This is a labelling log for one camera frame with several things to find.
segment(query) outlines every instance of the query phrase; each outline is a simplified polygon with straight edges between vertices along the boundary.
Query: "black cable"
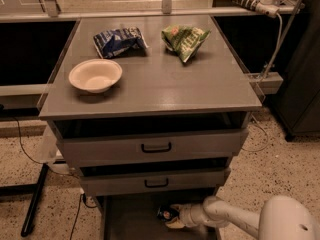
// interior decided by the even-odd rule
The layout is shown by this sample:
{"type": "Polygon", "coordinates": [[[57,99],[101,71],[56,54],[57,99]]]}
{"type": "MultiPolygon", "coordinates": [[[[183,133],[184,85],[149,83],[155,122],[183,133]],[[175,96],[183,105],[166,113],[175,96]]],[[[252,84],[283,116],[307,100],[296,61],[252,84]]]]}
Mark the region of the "black cable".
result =
{"type": "MultiPolygon", "coordinates": [[[[22,144],[22,134],[21,134],[20,122],[19,122],[19,120],[18,120],[16,117],[11,116],[11,118],[13,118],[13,119],[17,122],[17,124],[18,124],[19,143],[20,143],[20,147],[21,147],[21,150],[23,151],[23,153],[24,153],[32,162],[34,162],[34,163],[36,163],[36,164],[45,164],[45,163],[41,163],[41,162],[38,162],[38,161],[32,159],[32,158],[30,157],[30,155],[27,153],[27,151],[24,149],[23,144],[22,144]]],[[[50,170],[51,172],[55,173],[55,174],[58,174],[58,175],[71,176],[71,177],[74,177],[74,178],[79,179],[77,176],[72,175],[72,174],[64,174],[64,173],[55,172],[55,171],[53,171],[50,167],[49,167],[49,170],[50,170]]]]}
{"type": "Polygon", "coordinates": [[[82,201],[87,208],[90,208],[90,209],[97,208],[97,206],[90,206],[87,204],[87,196],[85,193],[82,194],[82,201]]]}
{"type": "Polygon", "coordinates": [[[75,228],[76,223],[77,223],[77,220],[78,220],[82,196],[83,196],[83,194],[80,194],[79,204],[78,204],[78,211],[77,211],[76,217],[75,217],[75,219],[74,219],[73,227],[72,227],[71,234],[70,234],[70,240],[72,239],[73,231],[74,231],[74,228],[75,228]]]}
{"type": "Polygon", "coordinates": [[[29,155],[28,155],[28,153],[25,151],[25,149],[24,149],[24,147],[23,147],[23,144],[22,144],[22,137],[21,137],[21,129],[20,129],[20,122],[19,122],[19,120],[17,119],[17,118],[15,118],[15,117],[13,117],[12,116],[12,118],[17,122],[17,124],[18,124],[18,131],[19,131],[19,143],[20,143],[20,147],[21,147],[21,150],[23,151],[23,153],[32,161],[32,162],[34,162],[34,163],[36,163],[36,164],[43,164],[43,163],[40,163],[40,162],[38,162],[38,161],[36,161],[36,160],[34,160],[34,159],[32,159],[29,155]]]}

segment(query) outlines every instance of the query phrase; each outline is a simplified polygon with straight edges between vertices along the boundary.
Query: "cabinet top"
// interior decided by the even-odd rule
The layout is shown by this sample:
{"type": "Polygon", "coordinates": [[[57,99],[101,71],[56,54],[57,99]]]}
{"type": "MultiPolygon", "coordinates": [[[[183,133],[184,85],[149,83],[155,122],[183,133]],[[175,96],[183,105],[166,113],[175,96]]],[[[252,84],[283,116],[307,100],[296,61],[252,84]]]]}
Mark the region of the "cabinet top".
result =
{"type": "Polygon", "coordinates": [[[40,112],[44,120],[159,114],[253,111],[261,103],[222,35],[207,15],[82,19],[40,112]],[[168,52],[161,30],[170,24],[210,29],[197,54],[183,64],[168,52]],[[117,57],[123,74],[102,94],[75,89],[71,69],[99,58],[93,36],[108,29],[138,27],[149,45],[117,57]]]}

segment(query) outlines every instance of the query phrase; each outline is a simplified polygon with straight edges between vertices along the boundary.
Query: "terrazzo floor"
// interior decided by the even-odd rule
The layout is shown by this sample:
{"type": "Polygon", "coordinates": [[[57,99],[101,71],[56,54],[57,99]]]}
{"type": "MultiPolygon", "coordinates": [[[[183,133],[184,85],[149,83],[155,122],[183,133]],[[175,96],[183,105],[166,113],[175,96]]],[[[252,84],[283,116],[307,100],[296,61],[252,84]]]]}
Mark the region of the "terrazzo floor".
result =
{"type": "MultiPolygon", "coordinates": [[[[288,143],[281,125],[267,107],[254,115],[265,132],[250,123],[243,150],[233,159],[231,174],[225,186],[219,189],[218,196],[232,205],[259,212],[272,196],[287,195],[300,201],[320,221],[320,138],[298,137],[288,143]]],[[[45,125],[36,118],[19,120],[23,147],[37,160],[43,150],[45,125]]],[[[36,182],[41,165],[23,153],[16,121],[1,121],[0,132],[0,186],[36,182]]],[[[34,230],[24,239],[69,239],[79,197],[76,177],[49,171],[34,230]]],[[[20,232],[30,199],[31,195],[0,197],[0,239],[22,239],[20,232]]],[[[90,209],[81,204],[72,239],[99,239],[100,220],[97,208],[90,209]]],[[[220,232],[222,240],[252,239],[232,225],[220,232]]]]}

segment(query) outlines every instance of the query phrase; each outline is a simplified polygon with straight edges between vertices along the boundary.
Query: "gray drawer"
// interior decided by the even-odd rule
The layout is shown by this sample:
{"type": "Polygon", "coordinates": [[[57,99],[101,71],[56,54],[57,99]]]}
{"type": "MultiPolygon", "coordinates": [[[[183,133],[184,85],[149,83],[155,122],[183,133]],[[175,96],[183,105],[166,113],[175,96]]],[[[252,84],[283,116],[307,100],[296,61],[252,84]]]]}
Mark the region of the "gray drawer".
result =
{"type": "Polygon", "coordinates": [[[75,139],[58,143],[71,167],[225,157],[237,154],[248,131],[222,130],[143,135],[121,139],[75,139]]]}
{"type": "Polygon", "coordinates": [[[84,177],[81,186],[89,196],[146,193],[179,189],[214,188],[225,182],[224,170],[179,170],[84,177]]]}

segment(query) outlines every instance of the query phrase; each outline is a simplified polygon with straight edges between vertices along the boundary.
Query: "snack bag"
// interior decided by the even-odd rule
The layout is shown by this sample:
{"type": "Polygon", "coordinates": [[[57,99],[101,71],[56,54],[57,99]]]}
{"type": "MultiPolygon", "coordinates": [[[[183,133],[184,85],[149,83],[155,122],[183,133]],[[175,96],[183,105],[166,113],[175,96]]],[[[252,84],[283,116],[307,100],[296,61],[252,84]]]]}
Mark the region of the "snack bag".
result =
{"type": "Polygon", "coordinates": [[[178,54],[182,62],[187,62],[193,57],[201,44],[208,38],[211,31],[199,28],[170,25],[161,32],[161,38],[170,51],[178,54]]]}
{"type": "Polygon", "coordinates": [[[106,30],[95,35],[93,41],[99,56],[103,59],[118,56],[129,48],[148,48],[137,27],[106,30]]]}

